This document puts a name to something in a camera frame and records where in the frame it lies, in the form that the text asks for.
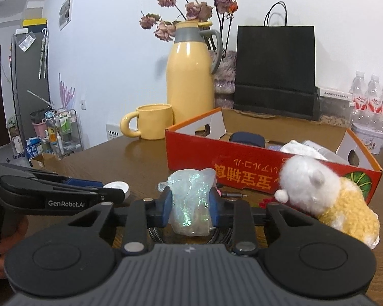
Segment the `person's left hand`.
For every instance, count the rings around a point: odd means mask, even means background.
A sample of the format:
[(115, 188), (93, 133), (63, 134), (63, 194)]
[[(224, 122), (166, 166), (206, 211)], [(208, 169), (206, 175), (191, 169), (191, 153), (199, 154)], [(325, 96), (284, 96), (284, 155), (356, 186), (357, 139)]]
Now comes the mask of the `person's left hand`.
[(7, 252), (14, 247), (17, 243), (22, 241), (27, 233), (29, 227), (28, 219), (25, 215), (22, 216), (18, 223), (17, 230), (11, 236), (2, 238), (0, 240), (0, 279), (6, 279), (4, 270), (4, 260)]

